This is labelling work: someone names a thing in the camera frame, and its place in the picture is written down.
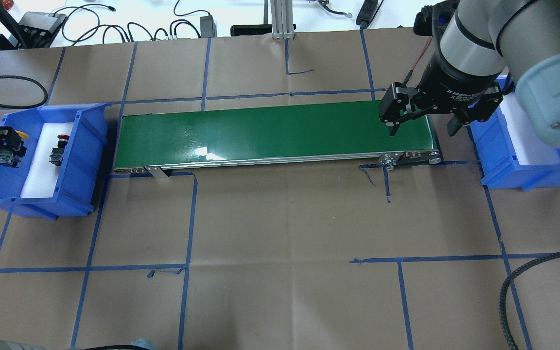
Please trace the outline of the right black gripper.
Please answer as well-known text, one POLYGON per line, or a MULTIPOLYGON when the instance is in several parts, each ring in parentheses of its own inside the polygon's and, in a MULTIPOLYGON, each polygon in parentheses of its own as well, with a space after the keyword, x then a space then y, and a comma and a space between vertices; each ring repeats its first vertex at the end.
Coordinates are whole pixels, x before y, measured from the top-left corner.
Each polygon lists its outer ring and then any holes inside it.
POLYGON ((435 51, 417 86, 391 84, 379 103, 378 115, 388 135, 394 137, 403 123, 431 113, 453 113, 447 123, 448 136, 453 137, 472 122, 489 120, 502 99, 496 75, 462 72, 435 51))

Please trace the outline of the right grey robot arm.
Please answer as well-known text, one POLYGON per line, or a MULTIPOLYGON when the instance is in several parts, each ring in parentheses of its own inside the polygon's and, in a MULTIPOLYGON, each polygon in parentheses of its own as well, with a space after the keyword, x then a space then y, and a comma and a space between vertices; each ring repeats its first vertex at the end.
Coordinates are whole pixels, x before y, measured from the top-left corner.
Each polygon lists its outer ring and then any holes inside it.
POLYGON ((507 70, 536 135, 560 149, 560 0, 445 0, 423 7, 413 31, 431 37, 434 52, 417 86, 395 82, 382 98, 389 135, 428 114, 452 114, 451 136, 487 121, 507 70))

